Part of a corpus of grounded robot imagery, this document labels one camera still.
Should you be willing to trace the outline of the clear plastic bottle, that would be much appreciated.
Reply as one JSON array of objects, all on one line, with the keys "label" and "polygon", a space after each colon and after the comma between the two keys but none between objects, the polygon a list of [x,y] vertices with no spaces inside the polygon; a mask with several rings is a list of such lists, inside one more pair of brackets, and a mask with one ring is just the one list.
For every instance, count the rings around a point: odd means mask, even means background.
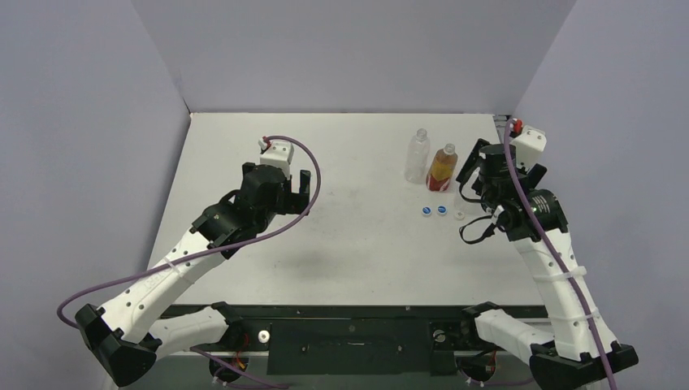
[{"label": "clear plastic bottle", "polygon": [[462,184],[459,184],[454,198],[454,212],[461,210],[466,218],[479,217],[484,214],[483,208],[479,203],[468,202],[468,196],[463,194]]}]

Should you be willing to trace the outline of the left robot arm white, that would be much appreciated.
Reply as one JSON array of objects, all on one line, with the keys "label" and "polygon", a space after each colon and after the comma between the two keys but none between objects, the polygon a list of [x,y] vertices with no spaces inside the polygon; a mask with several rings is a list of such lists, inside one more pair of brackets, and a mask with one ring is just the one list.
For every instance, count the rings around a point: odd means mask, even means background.
[{"label": "left robot arm white", "polygon": [[133,384],[157,360],[183,349],[213,343],[233,349],[241,342],[242,326],[221,304],[177,318],[161,316],[239,248],[268,238],[266,229],[276,215],[303,219],[314,200],[310,181],[310,171],[300,171],[293,192],[282,169],[245,163],[241,186],[206,207],[155,267],[109,301],[76,312],[84,343],[116,385]]}]

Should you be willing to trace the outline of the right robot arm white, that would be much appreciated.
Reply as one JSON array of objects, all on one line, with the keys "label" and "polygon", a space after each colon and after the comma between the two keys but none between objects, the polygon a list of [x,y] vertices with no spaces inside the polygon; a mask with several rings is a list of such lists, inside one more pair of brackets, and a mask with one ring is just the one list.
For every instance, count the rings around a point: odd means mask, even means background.
[{"label": "right robot arm white", "polygon": [[515,145],[478,139],[457,176],[465,186],[473,173],[473,200],[490,224],[480,237],[503,232],[522,256],[551,323],[550,332],[516,319],[487,301],[462,311],[460,340],[470,347],[495,345],[526,363],[542,389],[577,389],[639,362],[597,309],[577,263],[568,221],[556,195],[538,188],[546,168],[522,167]]}]

